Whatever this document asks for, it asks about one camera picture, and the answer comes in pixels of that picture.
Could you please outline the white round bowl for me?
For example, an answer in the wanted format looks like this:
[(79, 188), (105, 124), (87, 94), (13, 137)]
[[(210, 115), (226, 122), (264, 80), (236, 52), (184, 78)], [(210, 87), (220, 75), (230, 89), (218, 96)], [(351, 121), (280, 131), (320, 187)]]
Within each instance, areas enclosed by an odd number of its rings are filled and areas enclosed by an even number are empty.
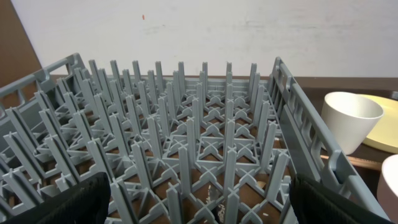
[(397, 157), (395, 154), (383, 161), (377, 186), (377, 201), (393, 223), (397, 223), (398, 216)]

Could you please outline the white plastic cup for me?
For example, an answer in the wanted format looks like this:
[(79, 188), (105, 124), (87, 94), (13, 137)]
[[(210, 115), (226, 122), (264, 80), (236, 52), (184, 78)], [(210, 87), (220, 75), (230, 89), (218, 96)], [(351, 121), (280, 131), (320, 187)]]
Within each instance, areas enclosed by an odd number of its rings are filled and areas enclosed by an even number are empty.
[(321, 113), (346, 155), (354, 153), (383, 116), (383, 108), (375, 101), (345, 91), (326, 94)]

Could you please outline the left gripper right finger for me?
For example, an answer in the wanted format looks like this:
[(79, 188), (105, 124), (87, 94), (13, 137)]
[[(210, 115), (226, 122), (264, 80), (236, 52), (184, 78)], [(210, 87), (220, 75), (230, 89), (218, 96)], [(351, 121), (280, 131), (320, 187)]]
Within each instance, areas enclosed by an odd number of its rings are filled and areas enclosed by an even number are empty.
[(292, 179), (289, 199), (295, 216), (303, 223), (377, 224), (389, 220), (360, 207), (324, 187), (321, 183), (297, 174)]

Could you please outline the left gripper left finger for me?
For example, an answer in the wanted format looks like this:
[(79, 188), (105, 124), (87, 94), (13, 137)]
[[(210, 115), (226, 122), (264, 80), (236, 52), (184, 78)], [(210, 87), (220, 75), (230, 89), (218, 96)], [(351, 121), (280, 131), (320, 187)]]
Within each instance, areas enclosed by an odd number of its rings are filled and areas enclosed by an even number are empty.
[(106, 173), (98, 172), (44, 203), (8, 220), (5, 224), (104, 224), (111, 190)]

